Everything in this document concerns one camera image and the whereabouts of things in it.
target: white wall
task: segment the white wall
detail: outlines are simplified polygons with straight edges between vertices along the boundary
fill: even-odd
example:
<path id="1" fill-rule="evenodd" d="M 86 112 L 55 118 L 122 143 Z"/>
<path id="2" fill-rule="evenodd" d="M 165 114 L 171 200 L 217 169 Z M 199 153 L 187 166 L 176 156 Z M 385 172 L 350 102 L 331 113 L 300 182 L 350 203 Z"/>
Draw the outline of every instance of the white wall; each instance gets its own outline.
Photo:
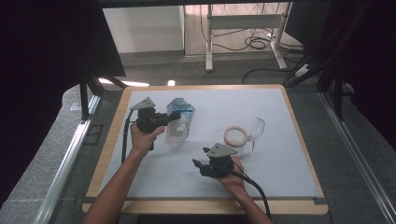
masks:
<path id="1" fill-rule="evenodd" d="M 105 8 L 119 53 L 183 50 L 180 7 Z"/>

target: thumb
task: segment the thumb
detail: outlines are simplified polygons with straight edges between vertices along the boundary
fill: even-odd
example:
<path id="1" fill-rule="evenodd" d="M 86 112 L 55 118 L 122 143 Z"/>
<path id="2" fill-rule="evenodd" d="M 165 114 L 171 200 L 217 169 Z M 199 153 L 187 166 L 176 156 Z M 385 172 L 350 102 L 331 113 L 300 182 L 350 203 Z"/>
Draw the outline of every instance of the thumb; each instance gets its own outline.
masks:
<path id="1" fill-rule="evenodd" d="M 158 135 L 160 135 L 161 133 L 163 133 L 165 131 L 165 127 L 161 126 L 158 127 L 156 130 L 154 130 L 154 132 L 152 132 L 152 135 L 154 135 L 155 137 L 157 137 Z"/>

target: human hand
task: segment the human hand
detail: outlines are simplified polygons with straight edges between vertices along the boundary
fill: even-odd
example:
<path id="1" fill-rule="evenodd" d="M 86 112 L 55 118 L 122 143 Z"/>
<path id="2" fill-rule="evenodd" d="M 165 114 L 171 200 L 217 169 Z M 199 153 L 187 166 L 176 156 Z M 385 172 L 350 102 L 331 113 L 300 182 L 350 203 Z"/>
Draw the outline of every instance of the human hand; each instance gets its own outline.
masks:
<path id="1" fill-rule="evenodd" d="M 154 130 L 153 133 L 143 133 L 137 128 L 136 123 L 133 123 L 130 129 L 133 145 L 131 153 L 134 153 L 134 155 L 139 156 L 141 159 L 148 154 L 149 148 L 155 139 L 157 139 L 157 136 L 165 131 L 165 127 L 162 126 Z"/>
<path id="2" fill-rule="evenodd" d="M 237 156 L 231 156 L 231 159 L 236 164 L 233 167 L 233 170 L 239 174 L 242 174 L 244 171 L 244 166 L 242 165 L 241 161 Z M 226 175 L 223 178 L 215 178 L 217 179 L 221 185 L 233 196 L 236 196 L 240 192 L 244 192 L 245 190 L 245 183 L 244 180 L 235 176 L 235 175 Z"/>

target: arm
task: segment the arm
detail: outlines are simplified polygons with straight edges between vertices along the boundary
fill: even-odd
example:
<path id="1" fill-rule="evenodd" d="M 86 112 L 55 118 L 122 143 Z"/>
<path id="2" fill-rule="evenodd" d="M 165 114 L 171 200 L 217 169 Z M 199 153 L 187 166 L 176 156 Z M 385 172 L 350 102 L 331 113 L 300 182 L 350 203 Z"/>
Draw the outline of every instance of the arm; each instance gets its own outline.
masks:
<path id="1" fill-rule="evenodd" d="M 164 127 L 160 127 L 153 133 L 141 133 L 135 123 L 131 125 L 131 153 L 100 192 L 83 223 L 116 223 L 141 161 L 148 154 L 149 147 L 157 135 L 163 131 Z"/>
<path id="2" fill-rule="evenodd" d="M 243 170 L 243 166 L 238 157 L 232 156 L 233 161 Z M 241 173 L 235 166 L 234 171 Z M 245 190 L 244 180 L 234 175 L 227 175 L 221 179 L 217 179 L 221 185 L 231 193 L 239 202 L 242 209 L 247 215 L 250 224 L 272 224 L 270 218 L 260 209 L 260 207 L 250 198 Z"/>

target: roll of tape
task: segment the roll of tape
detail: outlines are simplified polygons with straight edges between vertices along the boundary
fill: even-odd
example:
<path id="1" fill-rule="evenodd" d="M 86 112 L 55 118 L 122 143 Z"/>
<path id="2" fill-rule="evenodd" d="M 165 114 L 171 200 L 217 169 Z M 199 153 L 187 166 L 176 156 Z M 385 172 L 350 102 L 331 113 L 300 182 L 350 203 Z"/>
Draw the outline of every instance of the roll of tape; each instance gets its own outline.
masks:
<path id="1" fill-rule="evenodd" d="M 228 133 L 231 131 L 239 131 L 240 133 L 242 133 L 242 135 L 244 135 L 244 139 L 240 142 L 230 139 L 228 136 Z M 247 141 L 248 141 L 248 134 L 245 131 L 245 129 L 243 129 L 241 127 L 232 126 L 228 129 L 226 129 L 224 132 L 224 142 L 230 147 L 242 147 Z"/>

